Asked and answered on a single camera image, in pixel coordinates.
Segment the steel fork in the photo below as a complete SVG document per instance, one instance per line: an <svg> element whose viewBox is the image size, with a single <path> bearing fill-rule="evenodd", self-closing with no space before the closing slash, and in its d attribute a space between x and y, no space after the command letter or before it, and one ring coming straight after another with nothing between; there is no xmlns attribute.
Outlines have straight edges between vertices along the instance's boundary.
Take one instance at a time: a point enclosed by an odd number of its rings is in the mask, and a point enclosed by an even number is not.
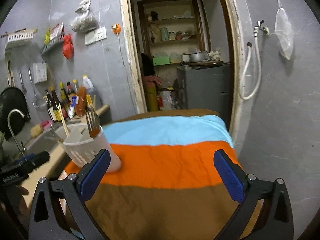
<svg viewBox="0 0 320 240"><path fill-rule="evenodd" d="M88 105L86 107L85 117L87 121L89 136L91 138L94 138L100 132L100 119L99 119L99 115L97 115L92 105Z"/></svg>

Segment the wooden shelf unit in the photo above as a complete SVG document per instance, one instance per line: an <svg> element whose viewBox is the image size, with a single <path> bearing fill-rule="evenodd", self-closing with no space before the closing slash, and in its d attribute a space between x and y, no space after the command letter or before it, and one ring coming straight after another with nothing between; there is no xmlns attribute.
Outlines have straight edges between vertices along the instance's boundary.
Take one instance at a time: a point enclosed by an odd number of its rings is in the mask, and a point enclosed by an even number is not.
<svg viewBox="0 0 320 240"><path fill-rule="evenodd" d="M142 52L151 61L168 56L170 64L178 64L183 55L205 50L197 0L142 0L137 7Z"/></svg>

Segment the yellow cap sauce bottle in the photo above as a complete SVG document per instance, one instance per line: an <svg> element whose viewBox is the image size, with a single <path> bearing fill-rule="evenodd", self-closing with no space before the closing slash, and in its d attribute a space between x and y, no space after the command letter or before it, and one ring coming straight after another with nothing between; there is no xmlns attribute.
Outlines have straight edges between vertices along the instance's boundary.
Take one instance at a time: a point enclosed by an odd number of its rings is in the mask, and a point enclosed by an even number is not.
<svg viewBox="0 0 320 240"><path fill-rule="evenodd" d="M62 100L63 106L64 106L65 110L68 111L69 110L69 98L66 93L63 82L60 82L59 86L60 86L60 94L61 94L61 100Z"/></svg>

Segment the white mesh bag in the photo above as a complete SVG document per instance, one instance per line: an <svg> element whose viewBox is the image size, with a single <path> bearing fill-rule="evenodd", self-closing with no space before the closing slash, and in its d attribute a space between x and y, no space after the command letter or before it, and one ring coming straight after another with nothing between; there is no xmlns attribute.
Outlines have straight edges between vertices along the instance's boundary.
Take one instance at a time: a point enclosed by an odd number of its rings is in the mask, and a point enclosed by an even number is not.
<svg viewBox="0 0 320 240"><path fill-rule="evenodd" d="M277 45L279 47L280 54L289 61L294 48L294 32L280 0L277 0L277 3L279 8L276 13L274 33L278 38Z"/></svg>

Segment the pump dispenser bottle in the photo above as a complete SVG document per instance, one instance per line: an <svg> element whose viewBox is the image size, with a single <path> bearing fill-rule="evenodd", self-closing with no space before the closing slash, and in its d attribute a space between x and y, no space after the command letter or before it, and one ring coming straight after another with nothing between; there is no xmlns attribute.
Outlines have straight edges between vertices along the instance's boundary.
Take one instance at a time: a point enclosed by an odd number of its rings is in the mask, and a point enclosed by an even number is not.
<svg viewBox="0 0 320 240"><path fill-rule="evenodd" d="M48 90L46 90L46 98L47 98L47 110L48 110L49 116L53 122L57 122L57 119L56 119L56 116L54 113L54 109L53 109L52 98L51 98Z"/></svg>

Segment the wooden chopstick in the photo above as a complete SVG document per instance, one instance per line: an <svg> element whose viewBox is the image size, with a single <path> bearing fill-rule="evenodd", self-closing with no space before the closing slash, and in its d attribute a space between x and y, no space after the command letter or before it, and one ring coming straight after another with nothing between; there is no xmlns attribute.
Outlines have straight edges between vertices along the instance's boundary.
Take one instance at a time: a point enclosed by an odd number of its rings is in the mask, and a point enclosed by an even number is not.
<svg viewBox="0 0 320 240"><path fill-rule="evenodd" d="M61 104L58 103L57 107L58 107L59 115L60 115L60 118L61 118L61 122L62 122L62 125L63 125L63 129L65 131L66 137L69 137L69 130L68 130L68 127L66 125L65 118L63 116Z"/></svg>
<svg viewBox="0 0 320 240"><path fill-rule="evenodd" d="M92 104L94 110L96 109L96 98L97 98L97 96L94 94L93 95L93 104Z"/></svg>

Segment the grey plastic bag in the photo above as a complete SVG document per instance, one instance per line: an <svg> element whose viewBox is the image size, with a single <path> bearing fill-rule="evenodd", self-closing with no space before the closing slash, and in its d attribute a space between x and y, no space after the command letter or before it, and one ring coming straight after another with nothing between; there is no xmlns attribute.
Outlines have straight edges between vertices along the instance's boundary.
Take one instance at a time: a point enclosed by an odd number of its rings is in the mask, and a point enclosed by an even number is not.
<svg viewBox="0 0 320 240"><path fill-rule="evenodd" d="M91 0L82 0L79 3L75 13L77 16L71 20L69 26L76 33L86 33L97 29L98 21L94 14L90 11Z"/></svg>

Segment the white plastic utensil holder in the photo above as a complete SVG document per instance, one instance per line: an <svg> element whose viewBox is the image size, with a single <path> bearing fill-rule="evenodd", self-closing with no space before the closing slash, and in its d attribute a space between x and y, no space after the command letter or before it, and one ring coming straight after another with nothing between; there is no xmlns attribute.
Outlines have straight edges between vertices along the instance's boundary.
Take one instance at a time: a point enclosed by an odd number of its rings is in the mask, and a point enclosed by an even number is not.
<svg viewBox="0 0 320 240"><path fill-rule="evenodd" d="M121 160L112 150L101 126L99 133L93 138L89 136L87 124L69 124L67 128L69 136L66 135L64 127L58 128L55 134L62 140L61 147L77 167L82 168L91 162L101 149L105 149L111 156L107 172L116 172L121 168Z"/></svg>

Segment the black wok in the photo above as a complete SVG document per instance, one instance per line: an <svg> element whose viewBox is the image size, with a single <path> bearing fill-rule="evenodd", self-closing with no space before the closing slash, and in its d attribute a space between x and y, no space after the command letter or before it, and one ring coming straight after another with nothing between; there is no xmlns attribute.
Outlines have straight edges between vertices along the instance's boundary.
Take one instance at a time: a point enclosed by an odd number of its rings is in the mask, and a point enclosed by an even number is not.
<svg viewBox="0 0 320 240"><path fill-rule="evenodd" d="M22 117L19 113L14 112L10 117L10 126L14 135L18 135L30 120L27 101L23 92L17 87L8 87L1 92L1 132L8 141L12 135L8 127L9 113L17 109L24 114Z"/></svg>

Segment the grey wall rack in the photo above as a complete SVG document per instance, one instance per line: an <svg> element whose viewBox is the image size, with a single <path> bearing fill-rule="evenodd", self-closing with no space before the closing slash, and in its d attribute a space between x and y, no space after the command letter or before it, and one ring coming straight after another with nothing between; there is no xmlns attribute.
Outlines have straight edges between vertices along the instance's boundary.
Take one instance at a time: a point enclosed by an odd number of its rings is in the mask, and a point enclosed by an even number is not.
<svg viewBox="0 0 320 240"><path fill-rule="evenodd" d="M41 50L40 54L44 55L48 51L52 50L54 47L56 47L58 44L61 44L63 42L63 38L65 37L65 33L61 33L54 37L52 40L50 40L47 44L45 44Z"/></svg>

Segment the dark soy sauce bottle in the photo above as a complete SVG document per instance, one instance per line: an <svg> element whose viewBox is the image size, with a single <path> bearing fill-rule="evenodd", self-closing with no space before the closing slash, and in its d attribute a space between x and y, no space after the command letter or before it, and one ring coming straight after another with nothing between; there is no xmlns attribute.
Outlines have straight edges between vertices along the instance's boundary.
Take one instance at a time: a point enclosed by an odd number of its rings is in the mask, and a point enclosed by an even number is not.
<svg viewBox="0 0 320 240"><path fill-rule="evenodd" d="M56 117L56 120L57 121L61 121L61 118L63 117L63 115L60 114L60 111L59 111L59 99L57 97L57 94L55 92L55 88L54 86L50 86L49 87L49 90L52 94L52 100L53 100L53 112L55 114L55 117Z"/></svg>

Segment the red plastic bag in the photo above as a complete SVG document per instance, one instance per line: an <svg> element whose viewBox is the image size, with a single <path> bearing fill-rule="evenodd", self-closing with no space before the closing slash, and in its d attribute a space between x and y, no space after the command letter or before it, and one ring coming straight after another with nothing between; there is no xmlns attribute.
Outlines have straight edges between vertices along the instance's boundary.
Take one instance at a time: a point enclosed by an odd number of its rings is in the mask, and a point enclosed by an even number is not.
<svg viewBox="0 0 320 240"><path fill-rule="evenodd" d="M74 47L71 34L63 37L62 53L66 59L71 59L74 53Z"/></svg>

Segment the large vinegar jug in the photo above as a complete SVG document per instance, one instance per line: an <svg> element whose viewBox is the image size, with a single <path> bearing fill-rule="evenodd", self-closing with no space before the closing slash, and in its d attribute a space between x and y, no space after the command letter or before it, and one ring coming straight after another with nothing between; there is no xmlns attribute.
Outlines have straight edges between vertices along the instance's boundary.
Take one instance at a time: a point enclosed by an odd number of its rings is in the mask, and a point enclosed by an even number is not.
<svg viewBox="0 0 320 240"><path fill-rule="evenodd" d="M93 104L93 95L95 94L97 96L96 109L101 108L102 107L101 98L100 98L98 90L93 86L92 81L88 78L87 75L83 75L82 80L83 80L83 82L82 82L83 86L86 87L87 96L89 98L90 103Z"/></svg>

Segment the red label sauce bottle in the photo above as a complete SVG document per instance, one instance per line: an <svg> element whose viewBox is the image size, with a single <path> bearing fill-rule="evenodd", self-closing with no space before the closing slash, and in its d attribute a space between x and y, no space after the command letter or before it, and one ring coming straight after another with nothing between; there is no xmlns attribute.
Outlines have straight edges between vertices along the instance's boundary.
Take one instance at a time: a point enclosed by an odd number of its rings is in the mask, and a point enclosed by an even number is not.
<svg viewBox="0 0 320 240"><path fill-rule="evenodd" d="M75 96L75 92L70 82L67 82L66 85L67 85L67 95L70 99L72 99L72 97Z"/></svg>

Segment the striped blue orange brown cloth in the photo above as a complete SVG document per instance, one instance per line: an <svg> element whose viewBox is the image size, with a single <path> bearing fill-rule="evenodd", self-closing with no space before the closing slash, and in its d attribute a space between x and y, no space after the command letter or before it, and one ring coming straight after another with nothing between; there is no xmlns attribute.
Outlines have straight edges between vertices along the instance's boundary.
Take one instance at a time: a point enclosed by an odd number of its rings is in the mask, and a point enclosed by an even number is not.
<svg viewBox="0 0 320 240"><path fill-rule="evenodd" d="M86 206L111 239L213 239L237 207L213 155L236 161L224 121L212 111L141 114L104 126L122 162Z"/></svg>

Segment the steel kitchen sink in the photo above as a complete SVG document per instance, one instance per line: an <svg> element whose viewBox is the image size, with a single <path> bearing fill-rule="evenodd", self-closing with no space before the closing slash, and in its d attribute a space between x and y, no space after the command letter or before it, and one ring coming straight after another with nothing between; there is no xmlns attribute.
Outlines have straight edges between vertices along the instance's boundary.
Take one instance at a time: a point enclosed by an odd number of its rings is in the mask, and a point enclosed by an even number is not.
<svg viewBox="0 0 320 240"><path fill-rule="evenodd" d="M43 151L50 153L57 145L58 139L54 135L54 132L57 130L57 127L50 128L45 130L35 139L32 139L27 143L25 148L25 155L29 154L39 154Z"/></svg>

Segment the orange spice packet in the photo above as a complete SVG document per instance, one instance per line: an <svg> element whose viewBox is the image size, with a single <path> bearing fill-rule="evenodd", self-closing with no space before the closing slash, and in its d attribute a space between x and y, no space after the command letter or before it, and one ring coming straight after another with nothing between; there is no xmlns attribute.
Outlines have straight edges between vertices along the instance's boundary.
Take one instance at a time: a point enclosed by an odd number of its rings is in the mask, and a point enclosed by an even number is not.
<svg viewBox="0 0 320 240"><path fill-rule="evenodd" d="M75 113L77 116L84 116L86 113L86 99L87 91L85 86L81 86L78 90L78 96L76 100Z"/></svg>

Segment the yellow gas cylinder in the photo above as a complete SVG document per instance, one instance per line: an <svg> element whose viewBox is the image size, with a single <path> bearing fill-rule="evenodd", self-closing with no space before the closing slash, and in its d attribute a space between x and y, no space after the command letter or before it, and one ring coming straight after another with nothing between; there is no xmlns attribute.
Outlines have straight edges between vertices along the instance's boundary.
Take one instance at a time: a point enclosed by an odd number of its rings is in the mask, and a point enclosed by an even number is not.
<svg viewBox="0 0 320 240"><path fill-rule="evenodd" d="M157 90L153 82L145 84L146 105L149 112L158 111Z"/></svg>

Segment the orange wall plug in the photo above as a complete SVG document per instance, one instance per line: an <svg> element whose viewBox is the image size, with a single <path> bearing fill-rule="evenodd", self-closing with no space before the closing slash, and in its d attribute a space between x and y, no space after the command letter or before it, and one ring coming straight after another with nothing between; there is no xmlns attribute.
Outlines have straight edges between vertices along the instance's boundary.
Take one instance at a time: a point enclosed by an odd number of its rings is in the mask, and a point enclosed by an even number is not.
<svg viewBox="0 0 320 240"><path fill-rule="evenodd" d="M116 23L114 25L111 26L111 29L113 31L114 34L119 35L121 32L121 26L119 23Z"/></svg>

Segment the white wall box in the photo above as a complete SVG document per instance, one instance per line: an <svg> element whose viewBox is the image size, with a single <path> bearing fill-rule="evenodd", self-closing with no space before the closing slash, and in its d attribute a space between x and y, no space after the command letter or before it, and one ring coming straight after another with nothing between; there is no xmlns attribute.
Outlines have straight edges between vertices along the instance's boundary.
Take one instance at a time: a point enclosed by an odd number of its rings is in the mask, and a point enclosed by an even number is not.
<svg viewBox="0 0 320 240"><path fill-rule="evenodd" d="M33 63L33 82L35 84L48 81L47 64L44 62Z"/></svg>

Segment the white wall basket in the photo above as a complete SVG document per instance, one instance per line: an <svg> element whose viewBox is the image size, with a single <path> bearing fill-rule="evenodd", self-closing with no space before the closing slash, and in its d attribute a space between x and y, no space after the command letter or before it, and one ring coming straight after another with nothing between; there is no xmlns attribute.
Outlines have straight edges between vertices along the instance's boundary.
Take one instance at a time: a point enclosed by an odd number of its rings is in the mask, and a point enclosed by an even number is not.
<svg viewBox="0 0 320 240"><path fill-rule="evenodd" d="M1 35L1 38L7 37L8 42L17 42L17 41L24 41L29 40L34 37L34 34L38 31L37 28L35 29L21 29L17 30L13 33L5 33Z"/></svg>

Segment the metal pot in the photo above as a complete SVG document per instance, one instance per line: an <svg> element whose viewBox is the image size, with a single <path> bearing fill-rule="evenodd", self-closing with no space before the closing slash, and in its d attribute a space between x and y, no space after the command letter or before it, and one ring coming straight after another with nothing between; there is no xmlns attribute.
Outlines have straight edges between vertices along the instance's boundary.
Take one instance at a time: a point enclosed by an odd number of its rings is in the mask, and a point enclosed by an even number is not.
<svg viewBox="0 0 320 240"><path fill-rule="evenodd" d="M209 55L206 51L198 51L198 52L189 54L189 61L192 63L202 62L202 61L208 60L208 57Z"/></svg>

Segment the pink scrub brush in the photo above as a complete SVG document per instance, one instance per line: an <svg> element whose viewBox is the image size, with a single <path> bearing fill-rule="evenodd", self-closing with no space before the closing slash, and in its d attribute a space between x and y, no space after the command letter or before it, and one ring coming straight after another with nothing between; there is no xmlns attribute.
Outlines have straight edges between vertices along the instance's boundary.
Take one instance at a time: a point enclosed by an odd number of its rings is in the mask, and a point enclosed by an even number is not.
<svg viewBox="0 0 320 240"><path fill-rule="evenodd" d="M45 131L49 128L52 128L53 123L54 122L52 120L45 120L45 121L41 122L41 127Z"/></svg>

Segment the green box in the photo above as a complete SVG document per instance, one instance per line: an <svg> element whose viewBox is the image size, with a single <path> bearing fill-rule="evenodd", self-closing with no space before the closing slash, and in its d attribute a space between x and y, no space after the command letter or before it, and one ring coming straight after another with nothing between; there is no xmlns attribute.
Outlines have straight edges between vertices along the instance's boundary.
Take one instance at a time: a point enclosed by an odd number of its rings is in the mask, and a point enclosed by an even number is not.
<svg viewBox="0 0 320 240"><path fill-rule="evenodd" d="M168 56L156 56L152 58L154 66L163 66L170 64L170 58Z"/></svg>

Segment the wall socket panel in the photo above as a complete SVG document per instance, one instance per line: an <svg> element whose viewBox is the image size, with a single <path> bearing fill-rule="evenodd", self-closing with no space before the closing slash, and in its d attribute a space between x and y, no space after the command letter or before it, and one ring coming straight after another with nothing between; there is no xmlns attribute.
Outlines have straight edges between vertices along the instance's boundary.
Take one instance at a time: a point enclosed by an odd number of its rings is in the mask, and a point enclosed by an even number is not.
<svg viewBox="0 0 320 240"><path fill-rule="evenodd" d="M95 42L104 40L107 38L106 27L95 29L85 35L85 45L90 45Z"/></svg>

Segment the grey cabinet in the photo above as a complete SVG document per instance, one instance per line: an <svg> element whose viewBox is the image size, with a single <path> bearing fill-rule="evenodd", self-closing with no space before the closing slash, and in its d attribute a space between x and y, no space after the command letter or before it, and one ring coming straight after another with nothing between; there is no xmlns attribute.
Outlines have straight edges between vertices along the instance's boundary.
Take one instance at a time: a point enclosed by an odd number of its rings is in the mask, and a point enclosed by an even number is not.
<svg viewBox="0 0 320 240"><path fill-rule="evenodd" d="M178 101L182 109L216 111L224 122L229 122L230 65L177 67Z"/></svg>

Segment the wall water tap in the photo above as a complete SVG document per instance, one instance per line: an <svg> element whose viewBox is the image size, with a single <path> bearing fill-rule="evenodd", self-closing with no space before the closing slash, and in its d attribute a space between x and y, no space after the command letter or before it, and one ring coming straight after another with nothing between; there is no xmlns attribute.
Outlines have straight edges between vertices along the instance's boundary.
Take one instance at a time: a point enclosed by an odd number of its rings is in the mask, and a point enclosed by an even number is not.
<svg viewBox="0 0 320 240"><path fill-rule="evenodd" d="M264 20L257 21L256 26L254 27L253 33L255 36L261 31L264 35L269 35L270 31L267 26L263 26Z"/></svg>

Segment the yellow sponge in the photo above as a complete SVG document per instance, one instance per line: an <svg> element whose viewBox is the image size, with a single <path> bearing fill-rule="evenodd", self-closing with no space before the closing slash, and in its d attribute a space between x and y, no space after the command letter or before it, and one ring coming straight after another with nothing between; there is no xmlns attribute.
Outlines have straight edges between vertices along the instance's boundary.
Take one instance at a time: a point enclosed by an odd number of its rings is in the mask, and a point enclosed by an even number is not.
<svg viewBox="0 0 320 240"><path fill-rule="evenodd" d="M37 138L43 132L43 127L40 124L35 125L30 129L30 135L32 138Z"/></svg>

